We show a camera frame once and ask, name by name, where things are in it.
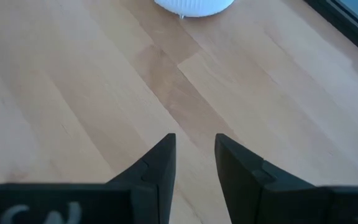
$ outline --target white object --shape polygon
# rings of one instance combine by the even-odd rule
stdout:
[[[234,0],[154,0],[168,11],[183,17],[210,16],[229,7]]]

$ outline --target wood grain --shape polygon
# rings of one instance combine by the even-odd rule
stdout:
[[[0,0],[0,183],[105,182],[169,132],[172,223],[229,223],[216,133],[358,184],[358,48],[296,0],[184,20],[152,0]]]

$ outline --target black device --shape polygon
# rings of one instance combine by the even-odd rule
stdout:
[[[0,185],[0,224],[168,224],[175,153],[168,134],[106,184]],[[215,156],[233,224],[358,223],[358,187],[315,187],[223,134]]]
[[[358,0],[305,0],[358,46]]]

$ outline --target black plastic part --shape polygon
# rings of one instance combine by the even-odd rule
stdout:
[[[223,134],[215,156],[232,224],[358,223],[358,187],[315,187]]]
[[[358,46],[358,16],[337,0],[305,1]]]
[[[175,161],[168,134],[107,184],[2,184],[0,223],[168,224]]]

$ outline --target white round base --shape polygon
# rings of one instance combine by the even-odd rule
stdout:
[[[210,16],[229,7],[234,0],[154,0],[181,18]]]

